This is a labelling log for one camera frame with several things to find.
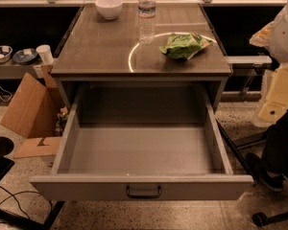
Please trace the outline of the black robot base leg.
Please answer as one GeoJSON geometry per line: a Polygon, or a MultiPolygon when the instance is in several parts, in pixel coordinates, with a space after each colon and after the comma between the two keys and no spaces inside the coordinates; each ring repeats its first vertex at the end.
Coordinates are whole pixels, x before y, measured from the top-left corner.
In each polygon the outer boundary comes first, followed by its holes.
{"type": "Polygon", "coordinates": [[[237,140],[232,140],[229,137],[229,135],[227,134],[226,130],[222,127],[222,125],[220,124],[219,121],[217,121],[217,125],[218,125],[219,131],[221,133],[223,140],[229,146],[231,152],[234,154],[236,159],[240,162],[243,169],[252,178],[256,178],[256,175],[253,173],[252,169],[250,168],[249,164],[247,163],[247,160],[242,155],[241,149],[249,147],[249,146],[253,146],[255,144],[258,144],[260,142],[265,141],[266,136],[267,136],[267,132],[262,131],[262,132],[255,133],[255,134],[243,137],[243,138],[239,138],[237,140]]]}

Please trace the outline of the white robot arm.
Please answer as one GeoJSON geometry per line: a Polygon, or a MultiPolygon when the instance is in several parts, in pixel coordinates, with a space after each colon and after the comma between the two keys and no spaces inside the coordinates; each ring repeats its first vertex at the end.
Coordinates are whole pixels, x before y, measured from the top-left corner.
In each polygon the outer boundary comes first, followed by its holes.
{"type": "Polygon", "coordinates": [[[264,80],[267,91],[252,118],[257,127],[275,124],[288,110],[288,2],[275,19],[255,33],[250,44],[264,47],[279,66],[264,80]]]}

